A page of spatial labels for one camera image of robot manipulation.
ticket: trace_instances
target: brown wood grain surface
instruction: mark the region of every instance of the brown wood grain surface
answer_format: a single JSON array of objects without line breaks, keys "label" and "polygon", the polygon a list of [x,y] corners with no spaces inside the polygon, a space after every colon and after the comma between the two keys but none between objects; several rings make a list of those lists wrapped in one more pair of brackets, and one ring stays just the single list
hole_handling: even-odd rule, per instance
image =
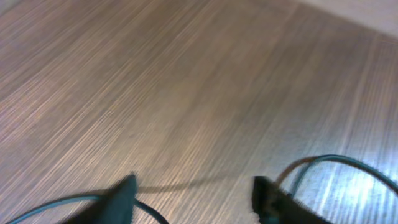
[{"label": "brown wood grain surface", "polygon": [[[397,181],[397,43],[285,0],[22,1],[0,17],[0,223],[131,172],[170,223],[256,223],[251,177],[308,156]],[[347,166],[318,165],[298,199],[398,223],[396,195]]]}]

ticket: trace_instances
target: wooden floor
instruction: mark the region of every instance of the wooden floor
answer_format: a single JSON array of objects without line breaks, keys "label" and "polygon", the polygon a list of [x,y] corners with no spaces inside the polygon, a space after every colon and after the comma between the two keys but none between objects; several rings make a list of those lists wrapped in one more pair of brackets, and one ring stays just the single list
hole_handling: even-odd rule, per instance
[{"label": "wooden floor", "polygon": [[[170,223],[256,223],[251,177],[308,156],[398,180],[398,41],[311,7],[30,0],[0,40],[0,223],[131,172]],[[298,199],[335,223],[398,223],[396,196],[347,166],[318,165]]]}]

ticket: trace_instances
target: curved cable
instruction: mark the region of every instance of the curved cable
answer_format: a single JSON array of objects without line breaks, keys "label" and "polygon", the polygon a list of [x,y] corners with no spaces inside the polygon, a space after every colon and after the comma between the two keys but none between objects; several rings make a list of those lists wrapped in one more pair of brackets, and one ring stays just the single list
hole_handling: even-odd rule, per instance
[{"label": "curved cable", "polygon": [[[100,200],[100,199],[102,199],[102,196],[100,196],[100,195],[81,195],[81,196],[77,196],[77,197],[61,198],[59,200],[48,202],[39,207],[36,207],[36,208],[18,216],[17,218],[7,222],[7,224],[17,224],[33,215],[36,215],[36,214],[43,212],[45,210],[48,210],[50,208],[55,208],[55,207],[58,207],[61,205],[66,205],[66,204],[75,203],[75,202],[82,202],[85,200]],[[152,217],[154,217],[155,220],[158,221],[160,224],[169,224],[168,221],[157,210],[153,209],[152,207],[150,207],[138,200],[136,200],[135,205],[137,207],[139,207],[140,209],[142,209],[143,211],[147,212]]]},{"label": "curved cable", "polygon": [[361,162],[358,161],[356,159],[347,157],[347,156],[341,156],[341,155],[324,155],[324,156],[319,156],[316,159],[314,159],[312,162],[308,163],[301,171],[300,173],[297,175],[297,178],[295,179],[293,186],[290,190],[290,194],[292,197],[295,196],[295,194],[297,193],[299,186],[301,184],[301,182],[303,181],[303,178],[305,176],[305,174],[307,173],[307,171],[309,170],[309,168],[313,167],[315,164],[318,164],[319,162],[322,161],[335,161],[335,162],[341,162],[356,168],[359,168],[365,172],[367,172],[368,174],[371,174],[372,176],[374,176],[375,178],[379,179],[382,183],[386,184],[388,187],[390,187],[397,195],[398,195],[398,185],[392,181],[390,178],[388,178],[387,176],[385,176],[384,174],[382,174],[380,171],[376,170],[375,168]]}]

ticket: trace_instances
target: wire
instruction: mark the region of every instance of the wire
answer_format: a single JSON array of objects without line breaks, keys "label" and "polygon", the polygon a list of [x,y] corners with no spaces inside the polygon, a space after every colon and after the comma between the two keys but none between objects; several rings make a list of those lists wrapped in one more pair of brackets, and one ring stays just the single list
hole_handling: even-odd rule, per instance
[{"label": "wire", "polygon": [[[32,215],[36,215],[40,212],[43,212],[47,209],[50,208],[55,208],[61,205],[66,205],[69,203],[75,203],[75,202],[81,202],[81,201],[85,201],[85,200],[100,200],[102,199],[102,196],[100,195],[82,195],[82,196],[77,196],[77,197],[68,197],[68,198],[62,198],[59,200],[55,200],[49,203],[45,203],[39,207],[36,207],[28,212],[26,212],[25,214],[20,215],[19,217],[9,221],[7,224],[17,224],[29,217],[31,217]],[[136,204],[137,207],[139,207],[140,209],[142,209],[143,211],[147,212],[149,215],[151,215],[152,217],[155,218],[156,221],[158,221],[160,224],[169,224],[168,221],[155,209],[153,209],[152,207],[136,200]]]},{"label": "wire", "polygon": [[301,182],[303,181],[303,178],[304,178],[305,174],[307,173],[307,171],[309,170],[309,168],[313,167],[315,164],[318,164],[319,162],[322,162],[322,161],[341,162],[341,163],[356,167],[358,169],[361,169],[362,171],[365,171],[368,174],[371,174],[375,178],[379,179],[382,183],[386,184],[388,187],[391,188],[391,190],[393,190],[398,195],[398,185],[394,181],[392,181],[390,178],[388,178],[387,176],[385,176],[384,174],[382,174],[381,172],[376,170],[375,168],[373,168],[361,161],[358,161],[356,159],[353,159],[353,158],[350,158],[347,156],[331,154],[331,155],[324,155],[324,156],[317,157],[315,160],[308,163],[300,171],[300,173],[298,174],[297,178],[295,179],[295,181],[292,185],[292,188],[290,190],[290,195],[292,197],[294,197],[295,194],[297,193],[299,186],[300,186]]}]

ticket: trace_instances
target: wooden surface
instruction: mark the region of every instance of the wooden surface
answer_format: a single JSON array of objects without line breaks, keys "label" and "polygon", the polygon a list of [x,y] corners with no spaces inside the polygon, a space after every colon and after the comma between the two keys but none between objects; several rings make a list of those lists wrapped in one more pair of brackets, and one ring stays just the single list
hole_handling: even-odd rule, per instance
[{"label": "wooden surface", "polygon": [[[130,172],[170,223],[255,223],[251,177],[307,156],[398,180],[397,41],[311,7],[31,0],[0,40],[0,223]],[[398,223],[396,196],[346,166],[318,165],[298,199],[335,223]]]}]

